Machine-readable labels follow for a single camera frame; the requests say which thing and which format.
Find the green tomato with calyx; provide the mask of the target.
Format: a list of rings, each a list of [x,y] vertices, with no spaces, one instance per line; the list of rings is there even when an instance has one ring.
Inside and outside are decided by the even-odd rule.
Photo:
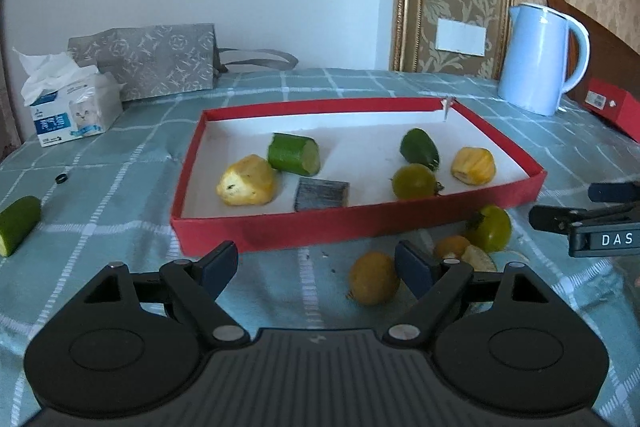
[[[503,251],[509,244],[512,225],[501,207],[486,205],[466,221],[463,236],[485,253]]]

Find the dark green cucumber end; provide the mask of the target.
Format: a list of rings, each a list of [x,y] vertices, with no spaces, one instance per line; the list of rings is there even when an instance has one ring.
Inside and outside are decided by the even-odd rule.
[[[399,152],[410,164],[421,164],[436,172],[439,152],[434,141],[421,128],[412,128],[401,139]]]

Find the dark grey block piece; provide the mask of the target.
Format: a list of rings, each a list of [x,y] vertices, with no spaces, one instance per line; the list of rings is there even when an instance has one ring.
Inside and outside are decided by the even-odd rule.
[[[296,213],[328,210],[347,205],[349,183],[344,181],[300,178],[294,199]]]

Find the small orange round fruit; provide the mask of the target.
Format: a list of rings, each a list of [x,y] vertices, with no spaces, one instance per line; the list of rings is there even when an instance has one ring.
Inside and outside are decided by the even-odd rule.
[[[470,241],[462,235],[450,235],[440,239],[434,246],[434,255],[439,259],[460,259],[466,249],[471,245]]]

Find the cut green cucumber piece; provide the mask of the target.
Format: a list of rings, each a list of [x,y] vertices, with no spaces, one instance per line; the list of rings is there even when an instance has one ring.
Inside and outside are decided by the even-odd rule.
[[[314,139],[298,135],[273,134],[267,161],[280,172],[314,176],[320,172],[320,150]]]

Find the green cucumber piece on cloth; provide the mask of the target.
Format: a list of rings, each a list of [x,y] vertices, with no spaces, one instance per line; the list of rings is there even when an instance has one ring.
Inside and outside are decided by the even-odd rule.
[[[41,202],[28,195],[14,201],[0,215],[1,256],[10,257],[41,219]]]

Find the dark peeled vegetable piece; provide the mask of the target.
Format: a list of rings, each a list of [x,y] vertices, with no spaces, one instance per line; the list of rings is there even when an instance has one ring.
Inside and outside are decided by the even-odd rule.
[[[495,262],[480,247],[469,245],[461,255],[461,260],[470,265],[475,271],[496,272]]]

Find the light blue electric kettle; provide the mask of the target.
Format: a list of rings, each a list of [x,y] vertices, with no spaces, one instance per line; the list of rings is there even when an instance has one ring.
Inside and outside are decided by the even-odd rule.
[[[559,109],[562,95],[587,72],[589,33],[574,17],[529,2],[512,6],[509,18],[512,33],[498,96],[520,109],[550,116]]]

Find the wooden chair back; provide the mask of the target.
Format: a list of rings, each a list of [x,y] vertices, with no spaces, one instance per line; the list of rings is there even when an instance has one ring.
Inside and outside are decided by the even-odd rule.
[[[605,26],[593,20],[566,0],[546,0],[550,8],[572,16],[585,25],[589,33],[591,54],[584,79],[567,97],[582,102],[588,91],[588,80],[596,77],[628,91],[639,99],[639,54]]]

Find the yellow-green tomato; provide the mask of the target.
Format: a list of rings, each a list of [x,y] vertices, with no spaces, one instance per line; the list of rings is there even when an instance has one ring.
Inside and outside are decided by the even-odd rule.
[[[392,178],[392,190],[398,200],[420,200],[439,195],[444,186],[434,173],[422,164],[400,167]]]

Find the tissue pack with cat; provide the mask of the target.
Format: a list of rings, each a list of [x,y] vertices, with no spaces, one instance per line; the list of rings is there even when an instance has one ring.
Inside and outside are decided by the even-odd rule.
[[[19,54],[27,80],[21,89],[41,147],[103,134],[122,114],[122,85],[67,52]]]

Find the red shallow cardboard box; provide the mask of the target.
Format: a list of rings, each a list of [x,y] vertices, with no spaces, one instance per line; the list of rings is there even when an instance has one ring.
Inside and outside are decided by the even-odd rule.
[[[393,174],[404,166],[399,147],[412,128],[427,132],[440,156],[431,199],[399,201]],[[314,139],[319,179],[349,183],[347,205],[296,213],[298,176],[278,177],[278,192],[262,206],[228,206],[216,193],[224,171],[250,154],[264,156],[277,132]],[[463,147],[495,158],[489,184],[473,187],[450,173]],[[390,235],[468,219],[487,204],[533,202],[547,173],[518,144],[457,101],[445,98],[307,100],[209,109],[201,114],[171,206],[181,249],[200,257],[231,239],[243,253]]]

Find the grey patterned paper bag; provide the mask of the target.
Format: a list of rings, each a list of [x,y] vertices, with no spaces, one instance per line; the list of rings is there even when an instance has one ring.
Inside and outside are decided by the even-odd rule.
[[[72,37],[67,50],[122,85],[122,100],[209,90],[227,73],[291,71],[298,59],[274,49],[224,48],[211,23],[110,28]]]

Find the red box lid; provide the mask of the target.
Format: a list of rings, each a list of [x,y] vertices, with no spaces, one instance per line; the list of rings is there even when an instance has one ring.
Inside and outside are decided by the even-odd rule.
[[[582,105],[634,141],[640,140],[640,104],[631,92],[591,77]]]

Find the small yellow fruit chunk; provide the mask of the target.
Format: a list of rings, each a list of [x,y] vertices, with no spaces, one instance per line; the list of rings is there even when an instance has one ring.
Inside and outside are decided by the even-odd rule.
[[[496,176],[495,158],[487,149],[463,147],[454,157],[450,173],[468,186],[484,186]]]

